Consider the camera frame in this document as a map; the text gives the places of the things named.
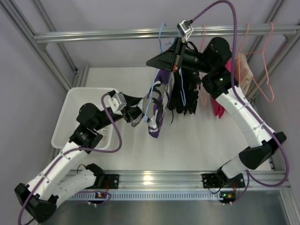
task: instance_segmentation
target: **pink garment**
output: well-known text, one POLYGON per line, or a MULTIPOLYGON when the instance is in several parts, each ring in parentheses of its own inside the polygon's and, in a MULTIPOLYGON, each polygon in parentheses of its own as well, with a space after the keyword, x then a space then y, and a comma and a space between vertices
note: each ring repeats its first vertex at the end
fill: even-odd
MULTIPOLYGON (((229 60, 226 63, 225 67, 229 72, 231 72, 231 60, 229 60)), ((210 98, 211 98, 212 110, 214 112, 214 115, 219 116, 220 119, 225 112, 225 108, 221 106, 216 100, 214 100, 212 96, 210 98)))

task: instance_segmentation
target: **gray floor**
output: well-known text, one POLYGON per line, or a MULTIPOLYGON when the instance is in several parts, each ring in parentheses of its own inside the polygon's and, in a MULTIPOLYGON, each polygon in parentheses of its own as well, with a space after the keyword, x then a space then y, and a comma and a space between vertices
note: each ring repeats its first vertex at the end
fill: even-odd
MULTIPOLYGON (((60 210, 75 202, 65 202, 60 210)), ((204 201, 111 201, 74 205, 44 225, 286 225, 278 192, 247 192, 233 206, 204 201)))

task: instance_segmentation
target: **perforated metal strip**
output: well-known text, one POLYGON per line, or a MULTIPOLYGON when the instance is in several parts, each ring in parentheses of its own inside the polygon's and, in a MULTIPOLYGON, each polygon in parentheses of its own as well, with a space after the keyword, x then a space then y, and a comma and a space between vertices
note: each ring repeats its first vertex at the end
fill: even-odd
MULTIPOLYGON (((219 194, 204 191, 109 191, 113 201, 145 201, 145 200, 221 200, 219 194)), ((99 200, 95 193, 76 194, 69 198, 73 201, 99 200)))

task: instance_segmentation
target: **beige garment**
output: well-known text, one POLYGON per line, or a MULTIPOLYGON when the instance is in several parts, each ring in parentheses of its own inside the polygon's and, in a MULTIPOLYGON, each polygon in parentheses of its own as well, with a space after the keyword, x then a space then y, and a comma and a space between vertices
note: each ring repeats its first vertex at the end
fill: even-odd
MULTIPOLYGON (((234 62, 234 77, 237 81, 239 81, 239 60, 238 60, 238 56, 235 57, 235 62, 234 62)), ((250 83, 253 79, 253 73, 251 72, 249 65, 247 63, 247 58, 245 56, 244 53, 240 54, 240 88, 243 91, 243 94, 246 95, 249 87, 250 87, 250 83)))

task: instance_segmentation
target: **white plastic bin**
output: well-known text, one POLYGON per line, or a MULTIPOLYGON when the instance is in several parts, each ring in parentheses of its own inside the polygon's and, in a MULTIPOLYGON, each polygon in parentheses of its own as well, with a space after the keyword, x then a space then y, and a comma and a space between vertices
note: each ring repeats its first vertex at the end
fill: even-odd
MULTIPOLYGON (((79 113, 79 109, 85 103, 93 103, 100 110, 103 110, 101 104, 101 97, 109 92, 116 89, 113 88, 72 88, 66 96, 64 105, 60 112, 60 117, 57 121, 51 144, 57 149, 62 149, 70 136, 74 133, 75 129, 78 127, 79 122, 76 118, 79 113)), ((105 105, 108 106, 108 98, 105 98, 105 105)), ((120 120, 117 122, 117 127, 122 132, 125 121, 120 120)), ((109 125, 98 131, 103 135, 102 140, 95 147, 95 149, 102 150, 113 150, 116 146, 115 142, 119 143, 117 134, 113 129, 112 125, 109 125)))

